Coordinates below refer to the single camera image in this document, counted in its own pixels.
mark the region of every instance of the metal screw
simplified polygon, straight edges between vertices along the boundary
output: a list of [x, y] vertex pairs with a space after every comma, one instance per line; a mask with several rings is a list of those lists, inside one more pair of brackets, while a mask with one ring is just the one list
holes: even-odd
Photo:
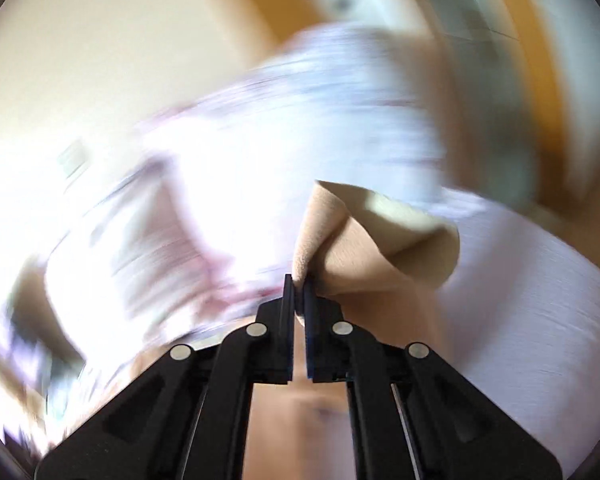
[[187, 345], [176, 345], [169, 352], [171, 359], [176, 361], [184, 361], [191, 355], [191, 348]]
[[262, 323], [251, 323], [247, 327], [247, 334], [251, 337], [260, 337], [261, 335], [265, 335], [267, 333], [267, 325]]
[[409, 355], [416, 359], [424, 359], [429, 355], [429, 347], [424, 343], [414, 343], [409, 346]]
[[353, 325], [351, 323], [347, 323], [346, 321], [339, 321], [334, 323], [331, 329], [335, 334], [349, 335], [351, 332], [353, 332]]

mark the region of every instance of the tan fabric piece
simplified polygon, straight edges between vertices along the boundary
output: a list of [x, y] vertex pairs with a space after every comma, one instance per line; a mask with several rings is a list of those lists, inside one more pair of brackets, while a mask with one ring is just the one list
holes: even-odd
[[[449, 360], [432, 291], [458, 255], [458, 232], [448, 222], [366, 189], [317, 182], [292, 274], [301, 285], [311, 273], [319, 295], [338, 301], [347, 320], [381, 342], [422, 341]], [[304, 330], [296, 321], [293, 381], [253, 391], [244, 478], [316, 478], [327, 444], [324, 409], [346, 410], [346, 390], [306, 378]]]

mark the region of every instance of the brown cloth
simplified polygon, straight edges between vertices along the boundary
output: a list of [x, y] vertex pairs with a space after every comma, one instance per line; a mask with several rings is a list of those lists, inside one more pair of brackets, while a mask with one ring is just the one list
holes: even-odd
[[[450, 360], [432, 292], [458, 255], [458, 232], [443, 219], [366, 189], [317, 182], [292, 274], [301, 285], [311, 273], [318, 295], [339, 302], [345, 319], [381, 342], [425, 342]], [[293, 381], [254, 388], [244, 478], [318, 478], [326, 448], [320, 410], [346, 409], [343, 383], [306, 378], [304, 330], [296, 322]]]

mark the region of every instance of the dark object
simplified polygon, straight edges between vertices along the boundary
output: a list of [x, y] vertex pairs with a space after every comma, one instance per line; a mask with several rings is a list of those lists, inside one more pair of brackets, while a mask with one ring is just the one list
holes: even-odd
[[425, 345], [380, 344], [286, 276], [255, 323], [199, 352], [174, 346], [49, 453], [36, 480], [239, 479], [253, 384], [292, 377], [294, 312], [314, 382], [347, 382], [359, 480], [562, 478], [553, 455]]

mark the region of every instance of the round metal rivet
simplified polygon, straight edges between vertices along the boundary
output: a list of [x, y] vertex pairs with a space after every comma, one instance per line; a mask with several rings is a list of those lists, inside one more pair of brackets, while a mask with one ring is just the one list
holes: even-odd
[[247, 334], [251, 337], [260, 337], [261, 335], [265, 335], [267, 333], [267, 325], [262, 323], [251, 323], [247, 327]]
[[414, 343], [409, 346], [409, 355], [416, 359], [424, 359], [429, 355], [429, 347], [423, 343]]
[[339, 321], [334, 323], [331, 329], [335, 334], [349, 335], [351, 332], [353, 332], [353, 325], [351, 323], [347, 323], [346, 321]]
[[187, 345], [176, 345], [169, 352], [171, 359], [175, 359], [176, 361], [184, 361], [191, 355], [191, 348]]

